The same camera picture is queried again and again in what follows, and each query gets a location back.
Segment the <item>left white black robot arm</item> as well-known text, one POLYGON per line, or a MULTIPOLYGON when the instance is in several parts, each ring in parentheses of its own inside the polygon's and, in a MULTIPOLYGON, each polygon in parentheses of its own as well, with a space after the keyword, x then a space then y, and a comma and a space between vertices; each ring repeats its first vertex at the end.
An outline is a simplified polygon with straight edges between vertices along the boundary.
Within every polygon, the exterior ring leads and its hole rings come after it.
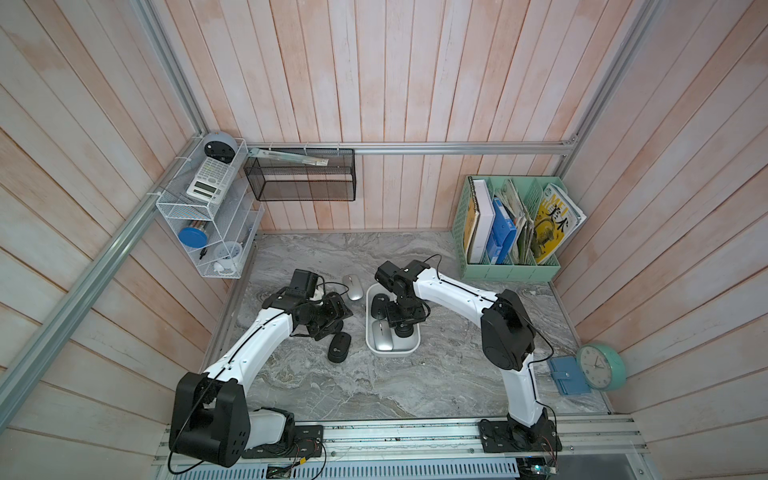
POLYGON ((322 276, 295 270, 289 285, 267 297, 254 323, 219 360, 181 378, 170 424, 170 453, 231 467, 255 449, 295 452, 293 414, 278 408, 251 411, 246 394, 269 357, 297 328, 306 329, 300 338, 320 341, 341 333, 351 316, 343 294, 329 291, 322 276))

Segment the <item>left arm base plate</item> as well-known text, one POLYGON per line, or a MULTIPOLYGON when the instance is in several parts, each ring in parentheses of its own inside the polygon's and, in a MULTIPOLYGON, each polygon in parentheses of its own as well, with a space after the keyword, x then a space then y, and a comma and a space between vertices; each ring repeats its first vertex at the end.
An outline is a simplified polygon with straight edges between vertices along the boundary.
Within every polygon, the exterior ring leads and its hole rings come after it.
POLYGON ((246 450, 243 459, 314 458, 322 457, 324 427, 306 425, 294 427, 277 443, 246 450))

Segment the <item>silver mouse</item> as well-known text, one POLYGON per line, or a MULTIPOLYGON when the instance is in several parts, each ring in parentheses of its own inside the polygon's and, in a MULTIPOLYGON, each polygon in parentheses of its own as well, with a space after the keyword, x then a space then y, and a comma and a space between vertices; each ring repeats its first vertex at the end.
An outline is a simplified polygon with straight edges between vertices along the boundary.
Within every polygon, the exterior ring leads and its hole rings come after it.
POLYGON ((392 330, 387 321, 374 321, 371 324, 374 349, 380 352, 390 352, 394 349, 392 330))
POLYGON ((346 294, 351 301, 361 300, 364 296, 362 283, 357 275, 345 275, 342 283, 346 287, 346 294))

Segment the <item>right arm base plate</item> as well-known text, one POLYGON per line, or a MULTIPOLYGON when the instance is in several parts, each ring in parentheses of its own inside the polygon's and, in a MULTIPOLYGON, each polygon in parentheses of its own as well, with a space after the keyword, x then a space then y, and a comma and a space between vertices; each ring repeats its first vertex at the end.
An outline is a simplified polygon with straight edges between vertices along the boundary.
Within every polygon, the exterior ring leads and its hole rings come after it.
POLYGON ((558 453, 562 450, 555 423, 545 415, 531 427, 512 418, 504 421, 482 419, 477 426, 485 453, 558 453))

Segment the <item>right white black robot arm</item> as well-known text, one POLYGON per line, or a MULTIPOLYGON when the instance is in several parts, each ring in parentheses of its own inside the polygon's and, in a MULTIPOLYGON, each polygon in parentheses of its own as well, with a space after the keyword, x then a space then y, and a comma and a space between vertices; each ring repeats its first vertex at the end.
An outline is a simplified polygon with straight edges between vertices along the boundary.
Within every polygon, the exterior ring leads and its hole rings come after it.
POLYGON ((439 273, 419 260, 401 268, 390 261, 375 273, 385 289, 368 302, 367 313, 385 321, 394 335, 408 338, 431 314, 430 305, 445 307, 481 331, 482 351, 499 368, 508 400, 508 421, 531 429, 545 417, 530 371, 537 330, 517 293, 481 290, 439 273))

